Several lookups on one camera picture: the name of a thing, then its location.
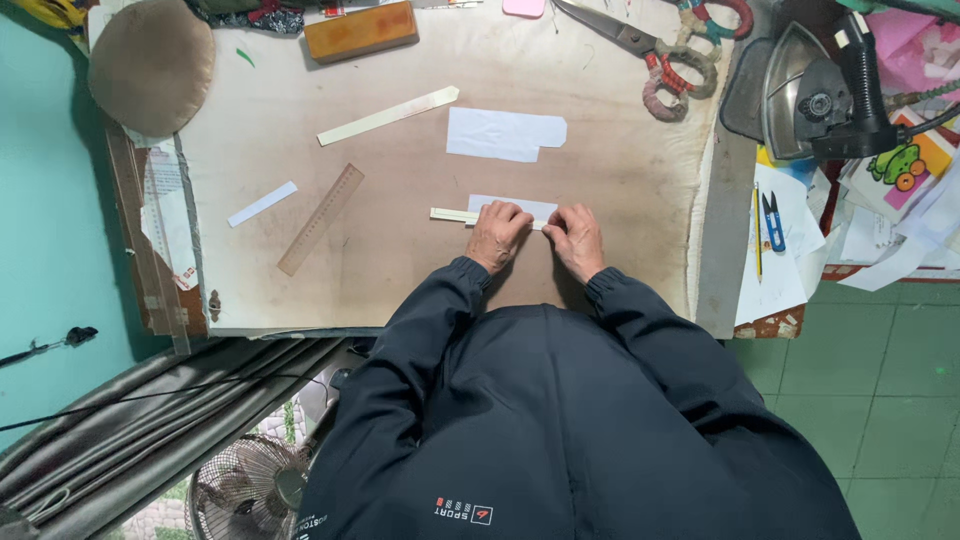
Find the fan grille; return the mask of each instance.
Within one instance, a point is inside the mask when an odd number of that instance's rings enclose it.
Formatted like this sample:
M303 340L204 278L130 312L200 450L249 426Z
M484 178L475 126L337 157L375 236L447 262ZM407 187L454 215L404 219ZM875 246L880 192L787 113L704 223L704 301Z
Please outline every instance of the fan grille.
M306 469L303 454L285 440L243 435L194 474L187 522L204 537L198 540L289 540L297 510L281 498L276 478L295 471L306 483Z

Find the beige table cover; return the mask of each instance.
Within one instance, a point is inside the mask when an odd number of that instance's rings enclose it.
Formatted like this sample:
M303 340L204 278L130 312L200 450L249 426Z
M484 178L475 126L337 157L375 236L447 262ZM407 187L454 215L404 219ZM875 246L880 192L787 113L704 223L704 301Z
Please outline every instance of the beige table cover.
M668 42L680 29L676 7L663 0L635 0L629 17L625 9L612 0L608 12ZM721 23L735 20L717 11ZM691 316L688 247L699 251L698 239L690 246L691 216L706 199L697 198L706 189L701 161L732 43L725 40L713 98L691 100L686 120L664 124L641 101L643 59L549 5L535 20L506 15L495 0L416 16L420 43L323 67L303 37L214 32L213 83L180 132L202 292L217 290L222 305L218 322L207 320L211 333L382 326L423 278L463 254L470 229L428 212L466 209L470 193L590 206L607 263ZM449 106L325 147L317 141L317 133L451 85L460 88L457 107L562 116L566 144L541 149L536 163L449 155ZM287 276L276 263L348 162L366 179ZM288 181L296 193L229 226L228 217ZM489 308L584 307L583 288L541 233L530 234L507 274Z

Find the blue thread snips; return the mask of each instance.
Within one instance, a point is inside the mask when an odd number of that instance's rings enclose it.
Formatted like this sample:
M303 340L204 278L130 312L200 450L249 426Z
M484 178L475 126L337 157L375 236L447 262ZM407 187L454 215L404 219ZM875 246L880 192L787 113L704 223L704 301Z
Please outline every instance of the blue thread snips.
M777 211L777 194L770 192L770 203L767 202L766 193L763 194L763 216L767 220L767 232L770 233L770 247L775 252L781 252L786 249L786 242L783 240L783 226L780 224L780 212Z

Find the cartoon frog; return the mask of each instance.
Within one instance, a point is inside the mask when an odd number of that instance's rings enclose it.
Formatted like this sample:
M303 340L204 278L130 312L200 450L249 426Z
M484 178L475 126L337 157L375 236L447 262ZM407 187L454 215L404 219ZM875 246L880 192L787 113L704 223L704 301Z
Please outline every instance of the cartoon frog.
M920 146L902 144L875 157L867 170L877 182L883 180L884 184L895 184L900 191L909 191L926 170L926 163L920 159Z

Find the pencil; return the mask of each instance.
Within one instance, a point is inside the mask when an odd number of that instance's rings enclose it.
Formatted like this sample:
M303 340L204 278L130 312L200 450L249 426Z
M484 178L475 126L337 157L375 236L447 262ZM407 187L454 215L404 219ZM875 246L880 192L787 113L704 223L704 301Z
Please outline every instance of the pencil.
M763 282L763 262L760 258L760 185L754 182L754 237L756 245L756 280Z

